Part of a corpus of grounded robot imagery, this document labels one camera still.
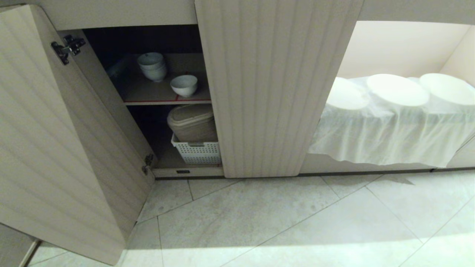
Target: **white plastic basket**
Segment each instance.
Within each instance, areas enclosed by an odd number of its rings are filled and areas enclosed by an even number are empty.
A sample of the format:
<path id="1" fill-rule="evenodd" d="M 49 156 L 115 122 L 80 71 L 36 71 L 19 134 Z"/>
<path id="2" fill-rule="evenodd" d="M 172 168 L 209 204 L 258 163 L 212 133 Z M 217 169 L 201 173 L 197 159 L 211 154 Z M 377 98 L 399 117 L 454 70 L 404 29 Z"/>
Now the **white plastic basket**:
<path id="1" fill-rule="evenodd" d="M 171 143 L 178 149 L 186 164 L 221 164 L 218 142 L 178 142 L 173 134 Z"/>

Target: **cabinet door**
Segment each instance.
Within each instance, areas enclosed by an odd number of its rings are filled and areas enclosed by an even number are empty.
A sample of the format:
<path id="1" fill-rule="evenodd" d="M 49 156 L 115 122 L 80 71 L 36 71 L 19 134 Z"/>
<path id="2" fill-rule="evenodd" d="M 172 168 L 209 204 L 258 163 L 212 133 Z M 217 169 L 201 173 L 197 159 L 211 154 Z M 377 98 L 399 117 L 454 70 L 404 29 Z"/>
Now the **cabinet door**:
<path id="1" fill-rule="evenodd" d="M 44 11 L 0 11 L 0 222 L 115 264 L 152 174 Z"/>
<path id="2" fill-rule="evenodd" d="M 225 176 L 299 173 L 363 0 L 196 0 Z"/>

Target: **floor tile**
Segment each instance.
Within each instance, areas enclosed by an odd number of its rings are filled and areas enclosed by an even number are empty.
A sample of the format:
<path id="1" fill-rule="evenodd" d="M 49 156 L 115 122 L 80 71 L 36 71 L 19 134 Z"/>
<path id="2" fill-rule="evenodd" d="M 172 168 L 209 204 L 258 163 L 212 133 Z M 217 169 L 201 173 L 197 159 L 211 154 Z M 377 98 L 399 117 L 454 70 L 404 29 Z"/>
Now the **floor tile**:
<path id="1" fill-rule="evenodd" d="M 421 245 L 363 188 L 225 266 L 396 267 Z"/>
<path id="2" fill-rule="evenodd" d="M 343 176 L 322 176 L 325 182 L 340 197 L 346 197 L 349 194 L 364 187 L 370 182 L 376 180 L 381 174 L 375 175 L 343 175 Z"/>
<path id="3" fill-rule="evenodd" d="M 471 199 L 402 267 L 475 266 L 475 200 Z"/>
<path id="4" fill-rule="evenodd" d="M 137 221 L 148 220 L 190 201 L 192 199 L 187 180 L 156 181 Z"/>
<path id="5" fill-rule="evenodd" d="M 367 187 L 423 242 L 475 194 L 475 171 L 385 174 Z"/>
<path id="6" fill-rule="evenodd" d="M 164 265 L 221 266 L 337 200 L 320 177 L 233 184 L 159 216 Z"/>
<path id="7" fill-rule="evenodd" d="M 120 267 L 162 267 L 157 218 L 135 225 Z"/>
<path id="8" fill-rule="evenodd" d="M 52 257 L 59 256 L 66 252 L 67 250 L 65 249 L 58 248 L 55 245 L 50 244 L 48 242 L 42 242 L 41 245 L 38 247 L 38 249 L 35 251 L 35 255 L 30 260 L 30 263 L 28 266 L 47 260 Z"/>
<path id="9" fill-rule="evenodd" d="M 189 180 L 188 182 L 190 183 L 191 195 L 195 200 L 239 181 L 242 181 L 242 179 L 199 179 Z"/>
<path id="10" fill-rule="evenodd" d="M 42 261 L 34 267 L 110 267 L 102 262 L 86 258 L 84 256 L 66 252 L 49 260 Z"/>

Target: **stacked bowls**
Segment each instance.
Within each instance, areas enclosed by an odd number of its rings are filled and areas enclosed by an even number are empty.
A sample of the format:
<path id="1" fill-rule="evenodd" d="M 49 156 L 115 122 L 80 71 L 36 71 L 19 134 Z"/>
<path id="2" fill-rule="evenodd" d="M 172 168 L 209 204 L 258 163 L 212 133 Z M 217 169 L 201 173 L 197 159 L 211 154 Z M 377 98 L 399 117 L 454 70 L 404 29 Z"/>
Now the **stacked bowls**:
<path id="1" fill-rule="evenodd" d="M 146 53 L 137 59 L 140 70 L 154 82 L 161 82 L 167 75 L 167 66 L 163 55 L 160 53 Z"/>

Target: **plastic container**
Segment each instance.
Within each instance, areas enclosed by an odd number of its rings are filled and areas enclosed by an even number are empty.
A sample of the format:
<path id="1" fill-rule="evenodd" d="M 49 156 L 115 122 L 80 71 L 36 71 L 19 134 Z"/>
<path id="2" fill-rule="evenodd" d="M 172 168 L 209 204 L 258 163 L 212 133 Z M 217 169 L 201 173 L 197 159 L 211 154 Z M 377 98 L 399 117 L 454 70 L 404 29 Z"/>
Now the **plastic container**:
<path id="1" fill-rule="evenodd" d="M 173 108 L 168 114 L 167 123 L 180 142 L 218 141 L 211 104 Z"/>
<path id="2" fill-rule="evenodd" d="M 171 143 L 186 164 L 221 164 L 218 142 L 179 142 L 173 135 Z"/>

